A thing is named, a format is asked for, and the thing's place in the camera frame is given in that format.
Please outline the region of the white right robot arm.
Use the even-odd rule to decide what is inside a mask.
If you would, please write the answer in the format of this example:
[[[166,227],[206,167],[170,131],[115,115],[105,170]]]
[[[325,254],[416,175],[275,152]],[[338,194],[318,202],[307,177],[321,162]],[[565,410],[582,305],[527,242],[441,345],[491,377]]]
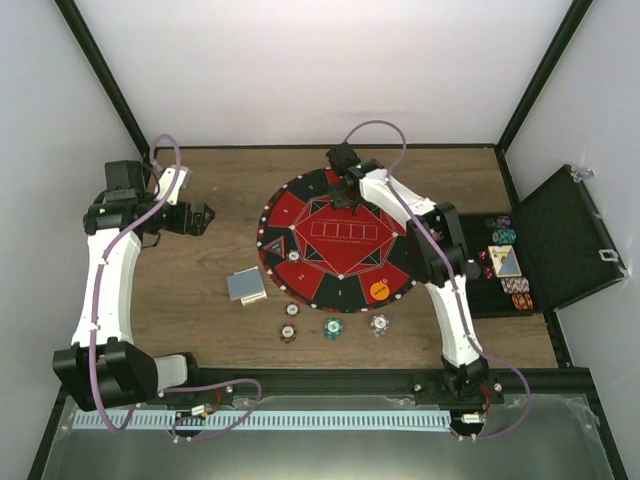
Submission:
[[[489,367],[466,292],[467,279],[477,278],[480,267],[469,258],[457,210],[416,194],[378,161],[361,161],[346,142],[330,148],[326,157],[338,176],[338,184],[329,188],[333,208],[367,204],[405,225],[407,259],[414,279],[428,290],[438,320],[443,390],[455,402],[468,402],[488,379]]]

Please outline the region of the orange big blind button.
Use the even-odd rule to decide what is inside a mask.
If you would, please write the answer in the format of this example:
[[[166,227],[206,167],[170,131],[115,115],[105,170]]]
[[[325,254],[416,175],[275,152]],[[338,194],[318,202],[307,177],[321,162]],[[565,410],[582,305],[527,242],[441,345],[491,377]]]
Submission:
[[[383,280],[376,281],[369,287],[369,295],[375,302],[381,302],[388,299],[390,294],[390,287]]]

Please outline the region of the teal poker chip stack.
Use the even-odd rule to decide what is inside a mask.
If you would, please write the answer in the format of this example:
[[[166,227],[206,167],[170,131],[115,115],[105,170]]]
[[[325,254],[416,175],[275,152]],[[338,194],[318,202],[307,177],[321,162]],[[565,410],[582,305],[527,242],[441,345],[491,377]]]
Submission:
[[[324,336],[328,340],[336,340],[343,332],[343,324],[338,318],[328,319],[324,325]]]

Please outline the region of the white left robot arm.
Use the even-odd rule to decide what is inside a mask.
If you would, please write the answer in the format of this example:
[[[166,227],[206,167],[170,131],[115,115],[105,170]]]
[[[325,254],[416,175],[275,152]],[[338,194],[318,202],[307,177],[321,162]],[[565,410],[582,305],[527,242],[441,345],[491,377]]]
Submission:
[[[192,354],[152,357],[133,340],[133,275],[144,237],[201,236],[215,217],[204,202],[180,200],[190,169],[167,167],[154,191],[145,182],[150,171],[133,160],[106,163],[106,188],[83,217],[89,268],[82,312],[70,347],[54,353],[52,368],[84,411],[147,402],[167,389],[191,404],[204,392]]]

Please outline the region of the red poker chip stack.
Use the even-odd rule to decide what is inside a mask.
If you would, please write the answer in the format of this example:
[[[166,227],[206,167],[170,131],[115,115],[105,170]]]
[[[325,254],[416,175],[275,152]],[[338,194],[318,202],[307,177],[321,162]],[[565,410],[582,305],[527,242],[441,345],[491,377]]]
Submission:
[[[286,344],[295,341],[297,338],[297,330],[292,324],[284,324],[280,329],[280,340]]]

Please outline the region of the red 100 chip off mat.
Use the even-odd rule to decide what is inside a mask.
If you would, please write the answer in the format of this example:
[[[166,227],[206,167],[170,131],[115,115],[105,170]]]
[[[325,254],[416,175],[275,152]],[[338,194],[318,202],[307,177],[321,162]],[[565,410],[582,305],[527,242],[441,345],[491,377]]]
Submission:
[[[300,308],[295,303],[290,303],[286,306],[285,312],[288,316],[295,317],[299,314]]]

